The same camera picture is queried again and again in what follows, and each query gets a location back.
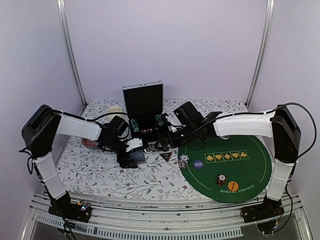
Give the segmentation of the blue playing card deck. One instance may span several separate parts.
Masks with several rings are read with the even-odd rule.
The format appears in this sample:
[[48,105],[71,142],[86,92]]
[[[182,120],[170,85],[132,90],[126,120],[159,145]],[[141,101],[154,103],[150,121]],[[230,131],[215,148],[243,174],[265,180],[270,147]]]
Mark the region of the blue playing card deck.
[[143,152],[131,152],[130,156],[133,158],[133,160],[139,165],[144,164],[146,162],[145,154]]

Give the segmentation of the purple small blind button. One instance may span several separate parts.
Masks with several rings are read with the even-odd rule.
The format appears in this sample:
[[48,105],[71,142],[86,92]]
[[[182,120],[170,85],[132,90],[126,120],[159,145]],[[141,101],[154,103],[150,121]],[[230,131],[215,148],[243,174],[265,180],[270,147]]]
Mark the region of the purple small blind button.
[[202,169],[204,167],[204,163],[201,160],[195,160],[193,162],[193,167],[198,170]]

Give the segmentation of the aluminium poker case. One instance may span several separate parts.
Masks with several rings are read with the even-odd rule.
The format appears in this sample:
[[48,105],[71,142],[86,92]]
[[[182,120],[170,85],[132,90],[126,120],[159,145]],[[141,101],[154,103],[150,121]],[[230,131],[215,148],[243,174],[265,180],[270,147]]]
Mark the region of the aluminium poker case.
[[[155,116],[163,113],[164,89],[161,80],[124,85],[122,87],[125,109],[129,119],[135,118],[138,121],[140,130],[147,128],[158,128]],[[142,134],[140,138],[143,148],[155,148],[158,132]]]

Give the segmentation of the orange poker chip stack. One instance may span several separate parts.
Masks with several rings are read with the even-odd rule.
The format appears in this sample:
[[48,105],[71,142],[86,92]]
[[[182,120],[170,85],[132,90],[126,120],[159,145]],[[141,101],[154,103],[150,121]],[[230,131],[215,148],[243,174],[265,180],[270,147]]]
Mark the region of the orange poker chip stack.
[[224,174],[219,174],[216,178],[216,184],[218,186],[224,185],[226,182],[226,176]]

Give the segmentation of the orange big blind button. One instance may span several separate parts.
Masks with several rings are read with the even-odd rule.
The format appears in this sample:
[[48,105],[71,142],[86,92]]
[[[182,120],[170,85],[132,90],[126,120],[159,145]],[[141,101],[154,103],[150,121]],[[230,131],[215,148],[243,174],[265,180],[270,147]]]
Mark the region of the orange big blind button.
[[231,192],[236,192],[239,189],[239,184],[236,181],[230,181],[227,187]]

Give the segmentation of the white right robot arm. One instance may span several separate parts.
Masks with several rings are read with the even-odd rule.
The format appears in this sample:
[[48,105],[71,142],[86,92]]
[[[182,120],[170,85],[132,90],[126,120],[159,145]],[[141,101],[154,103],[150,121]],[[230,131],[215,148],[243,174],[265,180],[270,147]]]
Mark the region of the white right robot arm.
[[155,116],[160,145],[178,148],[181,171],[197,191],[219,202],[236,203],[266,192],[259,206],[262,218],[278,210],[292,179],[301,130],[288,104],[260,112],[202,115],[191,102]]

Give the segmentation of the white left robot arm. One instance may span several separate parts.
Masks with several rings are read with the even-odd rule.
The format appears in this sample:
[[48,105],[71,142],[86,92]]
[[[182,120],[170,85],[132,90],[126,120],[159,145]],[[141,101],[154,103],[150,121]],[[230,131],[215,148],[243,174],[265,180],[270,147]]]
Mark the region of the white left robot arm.
[[116,154],[121,168],[135,168],[137,165],[130,153],[142,147],[140,138],[124,140],[121,136],[127,129],[126,121],[116,114],[111,122],[100,123],[96,118],[87,119],[68,112],[41,105],[21,130],[25,146],[19,150],[29,156],[35,165],[48,194],[57,200],[55,209],[63,216],[74,213],[74,205],[63,198],[67,195],[57,171],[57,160],[53,156],[55,140],[65,148],[70,138],[87,139],[98,143]]

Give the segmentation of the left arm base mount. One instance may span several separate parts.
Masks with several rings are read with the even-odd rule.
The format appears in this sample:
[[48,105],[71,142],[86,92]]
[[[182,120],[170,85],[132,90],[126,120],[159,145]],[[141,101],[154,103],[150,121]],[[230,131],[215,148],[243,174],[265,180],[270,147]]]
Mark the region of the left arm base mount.
[[72,203],[68,198],[60,198],[51,201],[48,213],[65,219],[88,223],[91,218],[92,207],[88,201],[80,200],[77,203]]

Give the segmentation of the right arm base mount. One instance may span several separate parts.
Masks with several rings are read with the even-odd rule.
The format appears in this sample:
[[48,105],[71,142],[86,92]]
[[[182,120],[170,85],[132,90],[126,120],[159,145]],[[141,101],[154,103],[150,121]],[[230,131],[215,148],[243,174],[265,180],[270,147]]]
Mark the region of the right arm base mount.
[[285,211],[281,200],[271,200],[266,196],[262,203],[243,207],[240,211],[240,215],[245,223],[272,218],[272,220],[264,221],[256,225],[258,231],[265,235],[273,234],[276,231],[277,226],[283,219],[284,213]]

